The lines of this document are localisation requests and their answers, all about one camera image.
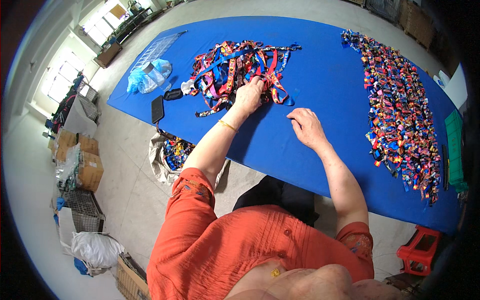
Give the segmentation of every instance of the workbench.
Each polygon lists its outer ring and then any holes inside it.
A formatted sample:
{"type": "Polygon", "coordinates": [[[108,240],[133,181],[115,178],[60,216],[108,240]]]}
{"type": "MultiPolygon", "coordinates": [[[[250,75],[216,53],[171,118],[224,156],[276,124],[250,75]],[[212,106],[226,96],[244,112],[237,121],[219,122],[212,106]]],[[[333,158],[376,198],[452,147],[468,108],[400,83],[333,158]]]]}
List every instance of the workbench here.
{"type": "MultiPolygon", "coordinates": [[[[429,207],[426,200],[421,200],[419,191],[410,189],[405,192],[401,176],[395,179],[383,165],[379,168],[374,165],[369,154],[372,145],[365,137],[370,129],[370,106],[369,93],[363,86],[361,55],[351,48],[342,48],[342,28],[284,17],[230,17],[172,28],[160,33],[152,43],[184,30],[188,32],[162,56],[172,64],[169,77],[172,88],[179,88],[181,82],[190,78],[195,56],[206,53],[215,43],[248,39],[272,46],[289,46],[296,41],[302,46],[302,50],[291,52],[281,79],[290,95],[298,95],[296,104],[289,107],[270,102],[260,107],[234,138],[227,155],[229,159],[329,197],[322,162],[314,151],[297,139],[286,117],[294,108],[310,108],[320,119],[328,140],[359,182],[370,212],[447,234],[455,233],[461,207],[453,187],[444,191],[440,184],[439,199],[429,207]]],[[[126,93],[132,66],[120,79],[107,103],[151,123],[151,102],[163,92],[157,88],[149,94],[126,93]]],[[[419,69],[418,73],[430,100],[440,148],[447,144],[444,119],[456,108],[424,71],[419,69]]],[[[223,110],[205,118],[195,117],[196,111],[208,109],[201,95],[164,101],[164,107],[165,117],[159,127],[194,144],[226,112],[223,110]]],[[[443,165],[440,170],[443,178],[443,165]]]]}

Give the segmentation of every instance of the hand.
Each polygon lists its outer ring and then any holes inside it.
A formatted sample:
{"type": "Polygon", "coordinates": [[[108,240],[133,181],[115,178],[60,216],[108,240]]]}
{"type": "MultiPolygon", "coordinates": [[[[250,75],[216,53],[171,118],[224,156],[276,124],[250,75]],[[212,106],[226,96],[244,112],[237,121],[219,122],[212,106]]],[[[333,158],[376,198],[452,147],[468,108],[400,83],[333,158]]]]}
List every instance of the hand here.
{"type": "Polygon", "coordinates": [[[317,115],[310,109],[296,108],[287,118],[292,119],[293,131],[305,146],[318,153],[329,145],[317,115]]]}
{"type": "Polygon", "coordinates": [[[260,95],[264,88],[264,82],[260,76],[255,76],[246,85],[241,86],[237,90],[237,96],[232,108],[235,108],[245,117],[251,115],[260,107],[260,95]]]}

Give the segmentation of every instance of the red plastic stool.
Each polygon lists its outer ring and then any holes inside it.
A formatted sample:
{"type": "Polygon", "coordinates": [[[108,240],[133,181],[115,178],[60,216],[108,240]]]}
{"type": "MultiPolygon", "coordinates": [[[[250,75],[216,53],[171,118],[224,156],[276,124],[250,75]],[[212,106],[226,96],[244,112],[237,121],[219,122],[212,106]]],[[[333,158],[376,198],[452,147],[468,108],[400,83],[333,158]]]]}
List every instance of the red plastic stool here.
{"type": "Polygon", "coordinates": [[[415,228],[415,234],[406,245],[398,248],[396,255],[403,260],[401,272],[427,276],[432,271],[430,265],[441,233],[420,225],[415,228]]]}

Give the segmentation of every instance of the orange shirt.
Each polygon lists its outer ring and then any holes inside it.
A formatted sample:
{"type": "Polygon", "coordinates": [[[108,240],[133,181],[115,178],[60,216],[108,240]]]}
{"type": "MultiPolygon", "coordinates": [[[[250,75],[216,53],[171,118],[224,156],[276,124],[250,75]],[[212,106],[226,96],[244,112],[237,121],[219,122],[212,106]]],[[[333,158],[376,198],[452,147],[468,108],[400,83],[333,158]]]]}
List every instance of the orange shirt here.
{"type": "Polygon", "coordinates": [[[373,241],[363,222],[346,225],[334,240],[277,205],[217,218],[212,186],[195,168],[183,170],[172,193],[147,267],[153,299],[223,299],[271,260],[287,270],[341,264],[353,282],[373,278],[373,241]]]}

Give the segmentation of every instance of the gold bracelet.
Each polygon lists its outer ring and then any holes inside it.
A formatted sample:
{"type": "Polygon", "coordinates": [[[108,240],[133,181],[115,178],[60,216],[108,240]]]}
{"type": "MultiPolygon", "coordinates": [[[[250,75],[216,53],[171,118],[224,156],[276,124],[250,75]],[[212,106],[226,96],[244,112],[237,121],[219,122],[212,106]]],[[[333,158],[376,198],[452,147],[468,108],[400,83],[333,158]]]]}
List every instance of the gold bracelet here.
{"type": "Polygon", "coordinates": [[[231,129],[233,129],[233,131],[235,131],[236,133],[239,133],[238,130],[236,130],[235,128],[233,128],[231,125],[228,125],[227,123],[223,122],[222,120],[218,120],[220,123],[222,123],[223,125],[227,126],[227,127],[230,127],[231,129]]]}

